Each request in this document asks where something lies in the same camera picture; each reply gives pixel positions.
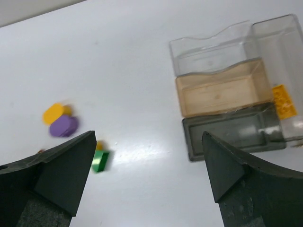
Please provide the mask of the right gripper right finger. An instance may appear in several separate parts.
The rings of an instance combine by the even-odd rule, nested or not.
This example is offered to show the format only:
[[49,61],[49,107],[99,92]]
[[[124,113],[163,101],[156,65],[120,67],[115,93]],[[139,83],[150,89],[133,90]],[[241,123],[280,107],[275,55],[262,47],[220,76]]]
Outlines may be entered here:
[[202,136],[214,201],[226,227],[301,227],[303,174]]

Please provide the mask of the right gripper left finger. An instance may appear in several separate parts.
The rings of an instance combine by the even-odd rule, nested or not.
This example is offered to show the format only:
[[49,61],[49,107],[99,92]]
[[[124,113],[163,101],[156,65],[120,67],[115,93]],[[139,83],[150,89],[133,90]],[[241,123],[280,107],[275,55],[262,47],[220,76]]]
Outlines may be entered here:
[[96,148],[94,131],[0,167],[2,227],[68,227]]

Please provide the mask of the green lego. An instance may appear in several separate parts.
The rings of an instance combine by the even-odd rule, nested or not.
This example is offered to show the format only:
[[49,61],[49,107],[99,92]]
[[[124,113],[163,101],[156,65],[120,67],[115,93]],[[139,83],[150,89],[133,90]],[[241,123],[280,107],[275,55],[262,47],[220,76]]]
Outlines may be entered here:
[[104,150],[96,150],[91,168],[95,173],[103,172],[106,168],[107,165],[107,160],[109,158],[109,151],[104,151]]

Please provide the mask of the yellow lego brick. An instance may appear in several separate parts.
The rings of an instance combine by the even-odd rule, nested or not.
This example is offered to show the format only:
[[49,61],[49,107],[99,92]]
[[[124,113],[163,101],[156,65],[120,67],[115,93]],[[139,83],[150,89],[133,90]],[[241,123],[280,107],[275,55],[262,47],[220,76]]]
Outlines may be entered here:
[[297,116],[297,110],[284,85],[272,88],[274,103],[280,120]]

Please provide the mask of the yellow black striped lego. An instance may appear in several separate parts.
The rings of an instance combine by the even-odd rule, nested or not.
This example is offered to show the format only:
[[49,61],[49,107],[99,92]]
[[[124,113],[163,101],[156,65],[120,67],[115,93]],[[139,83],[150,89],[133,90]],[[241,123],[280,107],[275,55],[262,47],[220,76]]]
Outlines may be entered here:
[[104,150],[105,147],[106,146],[103,141],[101,141],[101,140],[97,141],[96,150],[102,151],[102,150]]

